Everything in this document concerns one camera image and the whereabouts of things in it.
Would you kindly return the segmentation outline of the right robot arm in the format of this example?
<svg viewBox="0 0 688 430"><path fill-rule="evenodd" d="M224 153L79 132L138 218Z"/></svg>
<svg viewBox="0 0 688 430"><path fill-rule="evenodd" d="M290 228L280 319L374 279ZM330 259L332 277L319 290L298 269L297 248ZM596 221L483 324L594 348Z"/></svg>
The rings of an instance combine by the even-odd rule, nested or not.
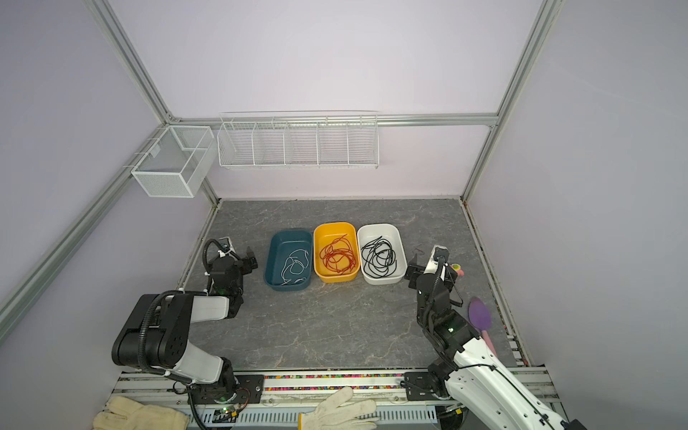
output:
<svg viewBox="0 0 688 430"><path fill-rule="evenodd" d="M520 382L471 323L453 309L458 273L449 251L435 247L425 266L408 263L405 278L417 291L417 323L438 355L419 389L467 408L490 429L583 429L539 400Z"/></svg>

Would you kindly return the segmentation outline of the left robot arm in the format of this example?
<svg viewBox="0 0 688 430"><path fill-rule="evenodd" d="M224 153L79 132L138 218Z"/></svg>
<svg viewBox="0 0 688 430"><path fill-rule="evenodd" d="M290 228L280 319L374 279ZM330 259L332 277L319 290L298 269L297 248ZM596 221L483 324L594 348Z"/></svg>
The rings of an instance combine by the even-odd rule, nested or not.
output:
<svg viewBox="0 0 688 430"><path fill-rule="evenodd" d="M240 401L240 382L229 359L210 354L189 340L195 323L237 316L244 303L244 277L258 268L254 251L244 256L220 248L209 260L202 252L208 284L203 291L168 290L139 298L114 341L115 365L164 376L184 384L194 401Z"/></svg>

